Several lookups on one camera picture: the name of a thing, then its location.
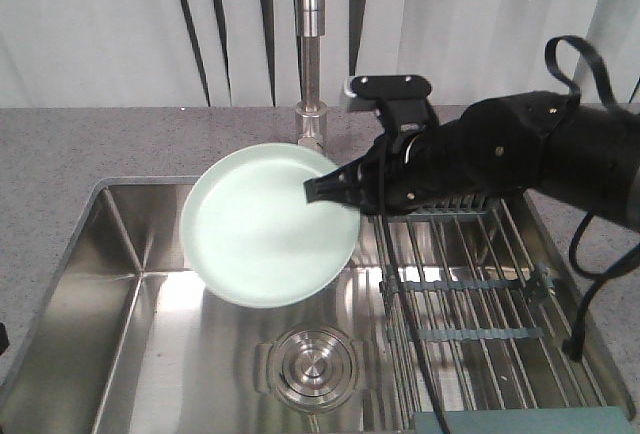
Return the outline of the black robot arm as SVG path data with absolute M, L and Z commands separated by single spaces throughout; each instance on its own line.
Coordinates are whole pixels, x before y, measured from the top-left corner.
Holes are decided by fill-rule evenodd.
M 381 135 L 364 156 L 304 188 L 310 202 L 391 216 L 533 189 L 637 230 L 639 117 L 573 105 L 547 91 L 487 99 L 415 134 L 397 154 Z

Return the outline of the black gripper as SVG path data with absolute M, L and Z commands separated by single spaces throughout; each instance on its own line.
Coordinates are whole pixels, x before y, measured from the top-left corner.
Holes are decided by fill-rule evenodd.
M 376 139 L 359 163 L 306 180 L 306 201 L 397 215 L 451 197 L 539 189 L 550 170 L 552 134 L 576 105 L 552 92 L 476 102 L 459 119 L 412 136 L 399 154 Z

